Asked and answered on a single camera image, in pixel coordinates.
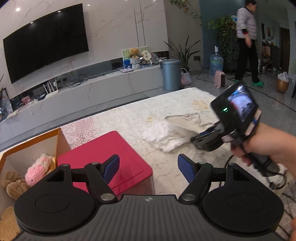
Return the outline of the person right hand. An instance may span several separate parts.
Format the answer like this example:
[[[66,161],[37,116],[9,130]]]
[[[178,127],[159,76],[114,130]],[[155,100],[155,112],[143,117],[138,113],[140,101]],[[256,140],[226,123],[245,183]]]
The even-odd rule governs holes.
[[[283,164],[295,176],[295,136],[260,123],[255,135],[242,143],[242,147],[232,147],[232,154],[249,166],[247,153],[266,155],[276,163]]]

